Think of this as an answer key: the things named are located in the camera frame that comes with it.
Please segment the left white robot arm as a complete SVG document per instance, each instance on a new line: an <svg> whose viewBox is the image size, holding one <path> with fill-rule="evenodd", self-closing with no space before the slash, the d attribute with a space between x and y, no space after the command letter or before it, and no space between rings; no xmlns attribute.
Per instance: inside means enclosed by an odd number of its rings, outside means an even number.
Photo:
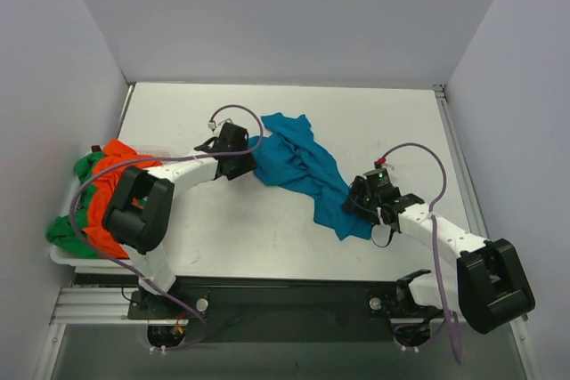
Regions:
<svg viewBox="0 0 570 380"><path fill-rule="evenodd" d="M119 243L137 269L139 285L150 292L148 307L160 319L174 317L179 295L163 239L174 199L204 182L233 180L256 169L248 149L248 131L231 122L196 147L184 161L160 166L129 166L120 175L102 219L102 227Z"/></svg>

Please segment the teal blue t shirt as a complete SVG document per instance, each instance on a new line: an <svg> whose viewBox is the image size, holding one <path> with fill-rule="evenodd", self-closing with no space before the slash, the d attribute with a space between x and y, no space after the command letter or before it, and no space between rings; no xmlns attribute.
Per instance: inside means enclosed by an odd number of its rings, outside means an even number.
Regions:
<svg viewBox="0 0 570 380"><path fill-rule="evenodd" d="M310 197L313 221L334 230L338 239L371 239L373 225L342 210L349 185L336 159L315 140L306 115L286 117L278 112L261 120L270 134L249 139L251 147L257 146L253 151L257 179L266 186Z"/></svg>

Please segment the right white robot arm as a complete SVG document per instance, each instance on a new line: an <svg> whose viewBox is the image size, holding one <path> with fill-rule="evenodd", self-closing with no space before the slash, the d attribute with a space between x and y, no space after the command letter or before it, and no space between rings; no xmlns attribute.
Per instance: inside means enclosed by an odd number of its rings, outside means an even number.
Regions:
<svg viewBox="0 0 570 380"><path fill-rule="evenodd" d="M385 168L354 178L342 209L374 225L416 239L434 260L455 270L444 279L451 311L470 327L487 334L536 306L533 291L515 247L506 239L489 240L436 214L413 193L402 194Z"/></svg>

